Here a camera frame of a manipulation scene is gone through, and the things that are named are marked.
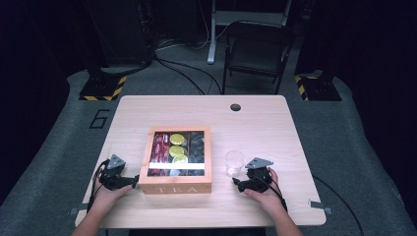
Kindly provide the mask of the black stand base striped tape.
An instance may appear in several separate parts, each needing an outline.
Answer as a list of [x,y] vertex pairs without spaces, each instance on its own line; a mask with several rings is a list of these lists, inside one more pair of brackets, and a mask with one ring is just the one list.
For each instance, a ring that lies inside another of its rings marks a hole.
[[332,82],[324,82],[318,77],[295,76],[299,93],[308,101],[341,101],[341,97]]
[[110,77],[100,83],[89,79],[80,92],[79,100],[116,100],[126,80],[126,77]]

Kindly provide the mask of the wooden tea box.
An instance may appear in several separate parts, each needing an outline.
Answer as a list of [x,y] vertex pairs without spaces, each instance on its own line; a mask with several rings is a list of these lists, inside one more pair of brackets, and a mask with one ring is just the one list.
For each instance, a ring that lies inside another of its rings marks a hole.
[[[203,163],[191,163],[189,157],[189,142],[192,132],[203,132],[205,154]],[[151,161],[152,143],[156,133],[181,134],[185,142],[180,146],[188,157],[187,163],[173,163],[168,153],[167,163]],[[139,185],[146,195],[162,194],[206,194],[211,192],[212,160],[210,127],[181,126],[153,127],[149,130],[148,142],[145,148]]]

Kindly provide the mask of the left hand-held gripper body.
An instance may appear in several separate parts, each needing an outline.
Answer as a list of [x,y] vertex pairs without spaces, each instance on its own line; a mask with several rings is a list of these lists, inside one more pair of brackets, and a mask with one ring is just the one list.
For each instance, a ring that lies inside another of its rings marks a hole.
[[125,165],[125,160],[116,154],[112,154],[110,158],[104,160],[98,167],[97,177],[99,183],[108,190],[118,190],[133,185],[132,178],[121,176]]

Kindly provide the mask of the black folding chair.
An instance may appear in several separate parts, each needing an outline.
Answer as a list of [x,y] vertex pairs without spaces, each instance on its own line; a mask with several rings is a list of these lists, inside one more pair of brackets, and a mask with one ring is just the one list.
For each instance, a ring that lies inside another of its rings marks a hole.
[[225,58],[221,92],[233,72],[272,78],[278,94],[289,54],[295,42],[291,28],[254,21],[236,21],[225,31]]

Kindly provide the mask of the white metal desk frame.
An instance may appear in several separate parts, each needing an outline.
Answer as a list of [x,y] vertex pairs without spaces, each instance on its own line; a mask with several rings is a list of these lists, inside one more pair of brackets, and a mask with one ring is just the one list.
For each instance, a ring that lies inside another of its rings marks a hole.
[[211,0],[209,50],[207,63],[212,65],[215,61],[216,33],[217,26],[228,26],[235,21],[256,21],[269,24],[285,26],[289,17],[292,0],[285,0],[282,13],[242,12],[242,11],[220,11],[216,9],[216,0]]

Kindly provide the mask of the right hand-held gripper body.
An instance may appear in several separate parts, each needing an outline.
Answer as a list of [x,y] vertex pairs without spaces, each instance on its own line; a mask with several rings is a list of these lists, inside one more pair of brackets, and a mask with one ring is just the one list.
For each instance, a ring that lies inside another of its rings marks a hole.
[[258,193],[266,191],[272,182],[268,167],[272,161],[255,157],[247,165],[248,180],[242,182],[242,190],[250,189]]

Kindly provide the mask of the clear plastic cup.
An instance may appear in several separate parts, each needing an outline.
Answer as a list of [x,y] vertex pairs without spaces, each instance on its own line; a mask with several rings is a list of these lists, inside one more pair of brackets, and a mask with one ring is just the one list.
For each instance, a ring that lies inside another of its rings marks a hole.
[[237,177],[245,165],[245,160],[246,157],[241,151],[229,151],[224,157],[226,175],[228,177]]

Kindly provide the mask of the bundle of red sachets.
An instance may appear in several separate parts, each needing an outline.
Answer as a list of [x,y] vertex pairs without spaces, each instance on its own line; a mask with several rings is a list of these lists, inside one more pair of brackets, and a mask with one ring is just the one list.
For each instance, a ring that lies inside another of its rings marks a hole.
[[156,133],[152,143],[151,161],[167,163],[169,147],[169,135],[167,133]]

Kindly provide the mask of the grey table clamp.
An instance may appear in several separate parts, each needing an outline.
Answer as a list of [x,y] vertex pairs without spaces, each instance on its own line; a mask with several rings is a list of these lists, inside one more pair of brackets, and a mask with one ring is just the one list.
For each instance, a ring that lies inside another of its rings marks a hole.
[[321,209],[325,214],[333,214],[332,208],[325,204],[313,200],[308,200],[308,204],[312,208]]
[[68,214],[69,215],[76,215],[80,210],[86,210],[88,208],[87,204],[81,204],[79,206],[71,207]]

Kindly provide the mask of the pile of dark capsules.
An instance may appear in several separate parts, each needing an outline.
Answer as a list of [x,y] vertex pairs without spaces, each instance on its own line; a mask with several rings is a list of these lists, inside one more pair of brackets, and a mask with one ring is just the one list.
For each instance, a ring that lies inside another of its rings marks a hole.
[[189,157],[191,163],[203,163],[205,141],[203,132],[192,132],[189,142]]

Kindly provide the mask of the person's right hand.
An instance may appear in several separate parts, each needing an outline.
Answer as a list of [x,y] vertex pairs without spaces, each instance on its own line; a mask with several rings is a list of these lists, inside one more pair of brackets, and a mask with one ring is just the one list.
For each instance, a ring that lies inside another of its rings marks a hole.
[[244,194],[252,198],[253,200],[257,201],[261,205],[261,208],[264,211],[266,211],[267,208],[277,208],[277,207],[284,208],[284,206],[282,205],[281,199],[279,197],[280,190],[279,190],[279,187],[277,186],[277,180],[278,180],[277,175],[275,171],[270,167],[268,168],[268,172],[272,179],[272,183],[269,185],[268,190],[266,190],[263,193],[258,193],[256,191],[246,189],[244,191]]

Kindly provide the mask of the person's left hand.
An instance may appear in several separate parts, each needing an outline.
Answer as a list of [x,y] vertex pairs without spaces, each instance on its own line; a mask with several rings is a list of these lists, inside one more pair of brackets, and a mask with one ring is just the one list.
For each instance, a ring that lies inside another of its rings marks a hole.
[[91,212],[108,213],[116,204],[116,202],[127,195],[132,190],[132,186],[128,185],[118,190],[109,190],[99,181],[93,190],[93,201],[89,208]]

